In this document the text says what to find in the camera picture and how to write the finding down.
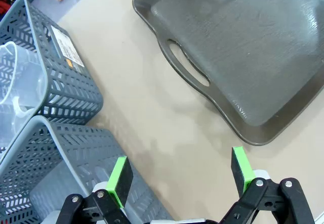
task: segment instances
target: tray handle hole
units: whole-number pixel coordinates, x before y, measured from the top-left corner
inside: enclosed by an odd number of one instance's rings
[[[202,85],[209,86],[209,81],[206,76],[187,58],[181,47],[174,41],[169,40],[169,47],[174,56],[178,59],[181,65]]]

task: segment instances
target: red object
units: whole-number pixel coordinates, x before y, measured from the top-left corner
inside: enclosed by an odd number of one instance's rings
[[[11,5],[7,3],[7,0],[0,0],[0,14],[5,14],[10,9]]]

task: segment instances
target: screw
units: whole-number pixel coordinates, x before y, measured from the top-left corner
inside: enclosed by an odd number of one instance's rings
[[[256,185],[261,187],[263,186],[263,181],[262,180],[257,180]]]
[[[103,195],[104,195],[104,193],[103,193],[102,191],[99,191],[99,192],[97,193],[98,198],[102,198]]]
[[[78,196],[73,196],[73,198],[72,198],[72,202],[73,203],[75,203],[76,201],[78,201],[79,200],[79,197]]]
[[[293,183],[292,183],[291,181],[287,181],[287,182],[285,183],[285,186],[286,186],[287,188],[290,188],[290,187],[293,186]]]

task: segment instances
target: beige floor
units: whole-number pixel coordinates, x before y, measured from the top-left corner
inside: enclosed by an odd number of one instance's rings
[[[59,24],[104,96],[91,124],[113,132],[175,219],[222,218],[238,199],[230,155],[241,145],[275,182],[297,178],[314,216],[324,210],[324,93],[272,143],[252,147],[171,68],[132,0],[81,0]],[[275,223],[269,216],[259,223]]]

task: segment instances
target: orange sticker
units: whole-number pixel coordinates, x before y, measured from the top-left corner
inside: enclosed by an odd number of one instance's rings
[[[69,59],[66,59],[67,64],[69,65],[69,67],[73,68],[72,62]]]

